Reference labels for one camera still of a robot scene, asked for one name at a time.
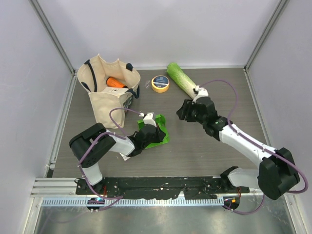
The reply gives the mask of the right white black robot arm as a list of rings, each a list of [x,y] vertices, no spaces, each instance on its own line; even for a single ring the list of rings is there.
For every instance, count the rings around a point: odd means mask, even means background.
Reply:
[[[209,97],[196,101],[185,99],[176,113],[180,120],[198,122],[206,134],[225,143],[248,158],[256,169],[242,169],[233,166],[220,176],[220,187],[230,193],[237,187],[260,189],[272,200],[289,192],[300,181],[293,168],[294,160],[286,148],[276,150],[244,134],[226,117],[220,116]]]

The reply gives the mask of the green paper box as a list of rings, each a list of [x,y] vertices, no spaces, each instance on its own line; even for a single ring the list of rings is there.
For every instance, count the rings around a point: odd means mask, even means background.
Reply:
[[[151,143],[145,149],[157,147],[157,146],[166,144],[166,143],[168,143],[170,141],[169,133],[168,133],[168,131],[166,129],[166,119],[165,119],[165,117],[163,115],[161,115],[161,114],[158,114],[158,115],[155,115],[153,117],[153,119],[155,120],[156,124],[160,128],[160,131],[162,131],[165,134],[165,136],[164,136],[163,140],[160,143]]]

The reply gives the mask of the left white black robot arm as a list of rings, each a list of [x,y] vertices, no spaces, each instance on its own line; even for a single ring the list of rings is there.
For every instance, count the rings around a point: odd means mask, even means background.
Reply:
[[[78,167],[86,187],[92,194],[100,194],[104,188],[104,176],[99,160],[108,152],[119,153],[125,159],[137,156],[149,145],[164,141],[166,133],[160,125],[144,124],[130,136],[122,137],[97,123],[69,141],[69,147],[78,160]]]

